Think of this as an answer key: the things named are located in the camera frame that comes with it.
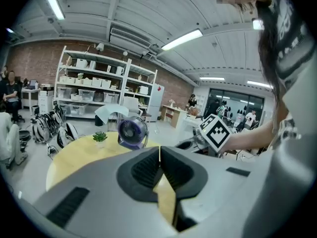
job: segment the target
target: refrigerator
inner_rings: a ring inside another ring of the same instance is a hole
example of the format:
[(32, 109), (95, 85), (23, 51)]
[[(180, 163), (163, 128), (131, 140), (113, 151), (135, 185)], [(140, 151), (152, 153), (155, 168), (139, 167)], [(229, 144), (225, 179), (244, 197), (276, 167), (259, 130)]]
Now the refrigerator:
[(154, 84), (152, 87), (152, 96), (149, 103), (147, 113), (151, 115), (150, 121), (157, 121), (159, 116), (159, 108), (162, 103), (164, 86)]

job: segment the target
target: brick wall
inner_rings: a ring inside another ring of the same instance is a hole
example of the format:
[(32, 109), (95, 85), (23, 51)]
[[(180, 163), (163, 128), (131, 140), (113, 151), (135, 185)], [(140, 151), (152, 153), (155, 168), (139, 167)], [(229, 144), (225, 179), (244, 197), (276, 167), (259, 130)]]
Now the brick wall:
[[(86, 51), (90, 42), (83, 41), (42, 41), (14, 46), (10, 49), (7, 59), (9, 70), (13, 70), (17, 76), (24, 78), (37, 79), (39, 83), (55, 83), (57, 65), (64, 46), (68, 50)], [(97, 53), (90, 47), (89, 52)], [(105, 46), (105, 50), (100, 55), (123, 59), (122, 51)], [(162, 105), (168, 105), (168, 101), (173, 99), (176, 105), (185, 108), (194, 87), (183, 79), (170, 73), (164, 68), (147, 60), (139, 60), (138, 57), (128, 55), (132, 63), (148, 70), (158, 70), (156, 83), (165, 87)]]

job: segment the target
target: ceiling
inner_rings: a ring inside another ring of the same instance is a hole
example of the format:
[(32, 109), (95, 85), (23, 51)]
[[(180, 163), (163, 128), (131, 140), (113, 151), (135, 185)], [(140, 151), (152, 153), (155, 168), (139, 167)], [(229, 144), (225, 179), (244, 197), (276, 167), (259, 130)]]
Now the ceiling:
[[(140, 54), (136, 45), (118, 44), (112, 28), (122, 28), (148, 41), (146, 59), (162, 64), (192, 85), (247, 89), (247, 80), (264, 82), (253, 30), (256, 11), (240, 12), (215, 0), (58, 0), (65, 15), (57, 20), (46, 0), (30, 0), (12, 26), (11, 44), (47, 39), (104, 42)], [(161, 47), (199, 28), (203, 37), (163, 52)], [(201, 76), (225, 82), (201, 81)], [(270, 95), (257, 88), (259, 95)]]

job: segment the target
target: small desk fan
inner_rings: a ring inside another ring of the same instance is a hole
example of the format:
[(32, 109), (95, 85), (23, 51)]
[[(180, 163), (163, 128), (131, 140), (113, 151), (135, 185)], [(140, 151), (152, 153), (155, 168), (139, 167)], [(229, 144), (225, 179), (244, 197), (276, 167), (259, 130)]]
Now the small desk fan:
[(118, 126), (118, 143), (131, 150), (144, 148), (148, 143), (148, 137), (148, 126), (140, 117), (130, 117)]

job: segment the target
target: round table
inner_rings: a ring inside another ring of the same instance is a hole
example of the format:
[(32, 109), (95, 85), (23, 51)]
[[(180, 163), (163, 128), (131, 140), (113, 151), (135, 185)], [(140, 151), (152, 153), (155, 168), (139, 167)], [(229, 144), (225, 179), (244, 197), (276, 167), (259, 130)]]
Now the round table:
[[(106, 134), (107, 139), (104, 148), (99, 149), (93, 140), (93, 136), (89, 135), (78, 138), (57, 153), (47, 173), (46, 191), (88, 163), (131, 151), (118, 144), (118, 132), (107, 132)], [(160, 145), (148, 140), (147, 147), (154, 146)], [(167, 221), (172, 223), (175, 192), (165, 175), (157, 183), (154, 191), (158, 194), (159, 210)]]

